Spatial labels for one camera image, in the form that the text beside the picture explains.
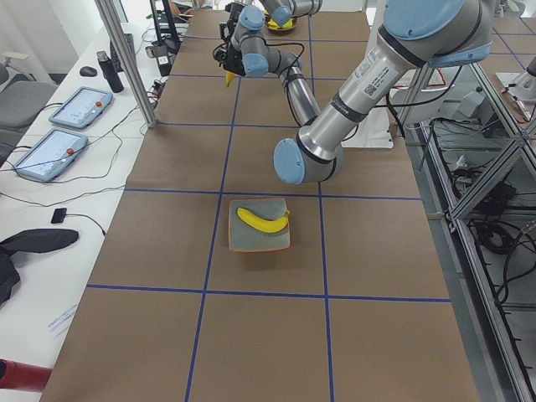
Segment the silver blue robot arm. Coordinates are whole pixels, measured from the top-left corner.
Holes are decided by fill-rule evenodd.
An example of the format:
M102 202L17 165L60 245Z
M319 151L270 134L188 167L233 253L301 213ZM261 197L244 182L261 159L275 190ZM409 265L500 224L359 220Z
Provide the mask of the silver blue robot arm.
M312 16L322 7L322 1L318 0L260 1L260 3L262 8L254 5L253 1L232 1L228 4L225 11L229 17L226 22L219 24L220 38L229 42L238 29L240 19L248 29L290 30L298 18Z
M273 155L281 181L289 184L327 181L343 164L342 141L408 71L472 64L492 47L495 6L492 1L388 1L376 31L376 44L332 97L319 108L297 55L266 43L265 19L278 25L311 16L320 1L233 1L229 19L219 25L223 43L213 57L228 75L277 75L300 125L293 138L281 140Z

